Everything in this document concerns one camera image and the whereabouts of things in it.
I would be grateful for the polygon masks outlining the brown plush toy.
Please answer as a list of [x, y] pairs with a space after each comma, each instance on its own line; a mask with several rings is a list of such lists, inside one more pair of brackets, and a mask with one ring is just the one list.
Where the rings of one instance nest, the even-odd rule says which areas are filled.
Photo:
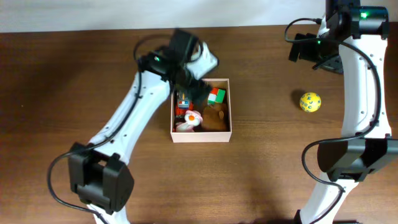
[[208, 105], [203, 110], [202, 128], [208, 131], [228, 131], [228, 106], [226, 103]]

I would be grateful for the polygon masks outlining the colourful two-by-two puzzle cube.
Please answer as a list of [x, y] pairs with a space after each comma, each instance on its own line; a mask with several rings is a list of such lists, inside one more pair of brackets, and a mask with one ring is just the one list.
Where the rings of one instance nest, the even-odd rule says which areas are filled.
[[226, 90], [220, 88], [213, 88], [209, 95], [207, 102], [209, 105], [215, 105], [216, 103], [223, 103]]

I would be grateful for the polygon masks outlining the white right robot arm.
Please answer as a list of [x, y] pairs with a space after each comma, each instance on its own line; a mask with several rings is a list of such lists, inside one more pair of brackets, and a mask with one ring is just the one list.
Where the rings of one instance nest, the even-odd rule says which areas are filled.
[[332, 223], [348, 194], [397, 158], [384, 96], [384, 56], [389, 15], [383, 6], [328, 0], [316, 34], [297, 34], [289, 60], [313, 62], [314, 69], [344, 78], [341, 136], [313, 142], [320, 175], [294, 223]]

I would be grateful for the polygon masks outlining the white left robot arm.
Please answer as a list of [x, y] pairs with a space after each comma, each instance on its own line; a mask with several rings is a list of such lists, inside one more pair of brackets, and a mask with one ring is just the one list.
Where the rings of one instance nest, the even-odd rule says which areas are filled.
[[134, 187], [128, 169], [139, 136], [158, 107], [174, 90], [202, 101], [211, 88], [202, 78], [218, 66], [207, 44], [181, 29], [165, 35], [167, 45], [138, 56], [148, 36], [138, 42], [133, 58], [137, 73], [111, 119], [88, 144], [75, 143], [68, 156], [70, 188], [96, 223], [127, 223], [126, 203]]

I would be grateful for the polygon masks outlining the yellow ball with blue letters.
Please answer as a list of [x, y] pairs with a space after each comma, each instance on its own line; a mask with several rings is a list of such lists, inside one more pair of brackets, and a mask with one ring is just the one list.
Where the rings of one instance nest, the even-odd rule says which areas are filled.
[[300, 97], [300, 103], [299, 103], [301, 109], [308, 113], [312, 113], [317, 111], [321, 105], [322, 105], [322, 100], [320, 98], [320, 95], [314, 93], [314, 92], [308, 92], [304, 93]]

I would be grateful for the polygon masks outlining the pink open cardboard box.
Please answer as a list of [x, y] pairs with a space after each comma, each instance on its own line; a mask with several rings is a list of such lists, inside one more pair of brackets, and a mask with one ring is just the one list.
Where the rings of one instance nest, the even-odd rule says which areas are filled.
[[[183, 118], [175, 117], [175, 103], [177, 101], [177, 92], [174, 91], [171, 95], [171, 123], [170, 123], [170, 134], [172, 137], [172, 141], [176, 142], [228, 142], [232, 133], [232, 124], [231, 124], [231, 107], [229, 105], [230, 95], [229, 95], [229, 80], [227, 78], [205, 78], [203, 80], [205, 83], [209, 84], [212, 89], [220, 88], [226, 90], [226, 94], [224, 97], [223, 103], [226, 103], [228, 106], [228, 131], [220, 132], [220, 131], [208, 131], [202, 128], [201, 124], [195, 127], [193, 133], [177, 133], [175, 131], [176, 123], [184, 122]], [[203, 101], [201, 104], [195, 104], [193, 102], [192, 111], [198, 111], [201, 116], [203, 116], [203, 110], [206, 106], [208, 106], [207, 99]]]

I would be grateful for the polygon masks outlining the white pink duck toy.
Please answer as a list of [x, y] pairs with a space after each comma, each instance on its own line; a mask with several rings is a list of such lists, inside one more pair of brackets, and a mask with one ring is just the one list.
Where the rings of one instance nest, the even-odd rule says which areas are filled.
[[203, 118], [198, 111], [188, 110], [185, 113], [184, 120], [184, 122], [176, 123], [175, 131], [177, 133], [193, 133], [193, 129], [202, 123]]

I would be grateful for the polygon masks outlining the red grey toy fire truck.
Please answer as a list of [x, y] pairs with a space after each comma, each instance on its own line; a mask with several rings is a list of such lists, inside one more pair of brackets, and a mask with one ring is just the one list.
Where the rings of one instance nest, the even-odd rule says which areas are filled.
[[182, 91], [177, 92], [177, 101], [175, 103], [175, 117], [183, 118], [188, 110], [193, 109], [193, 102], [188, 95]]

